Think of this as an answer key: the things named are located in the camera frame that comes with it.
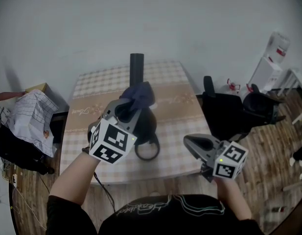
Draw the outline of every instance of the black t-shirt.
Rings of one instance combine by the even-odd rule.
[[[137,199],[108,217],[102,234],[263,234],[254,220],[239,221],[219,200],[206,195],[169,195]],[[47,235],[96,235],[89,216],[78,204],[50,196]]]

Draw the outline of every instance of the dark blue cloth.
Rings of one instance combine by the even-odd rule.
[[[148,108],[155,103],[154,93],[149,82],[142,82],[128,87],[119,98],[134,100],[130,111]]]

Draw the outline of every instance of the black chair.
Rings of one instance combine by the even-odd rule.
[[[219,140],[239,141],[251,128],[274,124],[284,119],[278,117],[278,105],[282,103],[255,92],[248,94],[244,102],[236,95],[215,93],[210,76],[204,77],[202,110],[211,134]]]

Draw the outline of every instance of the sleeve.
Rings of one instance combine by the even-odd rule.
[[[258,223],[253,219],[239,221],[239,233],[248,235],[264,235],[258,226]]]
[[[46,235],[57,234],[97,235],[97,232],[90,217],[78,204],[49,196]]]

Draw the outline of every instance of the table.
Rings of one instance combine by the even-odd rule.
[[[137,180],[177,177],[200,171],[183,144],[187,134],[210,134],[201,107],[180,62],[144,64],[144,81],[151,84],[156,103],[156,134],[161,145],[158,157],[140,160],[133,149],[116,165],[101,162],[96,169],[103,184],[125,184]],[[88,125],[102,114],[111,100],[118,99],[129,86],[129,65],[98,70],[79,76],[70,104],[63,138],[60,173],[88,146]],[[151,146],[139,149],[147,152]]]
[[[284,78],[283,85],[278,92],[277,96],[280,96],[283,93],[283,90],[286,86],[289,85],[289,89],[286,93],[288,95],[293,88],[296,88],[298,85],[302,88],[302,74],[300,73],[299,69],[289,69],[287,75]],[[292,124],[295,124],[298,121],[302,120],[302,113],[297,116],[295,120],[292,121]]]

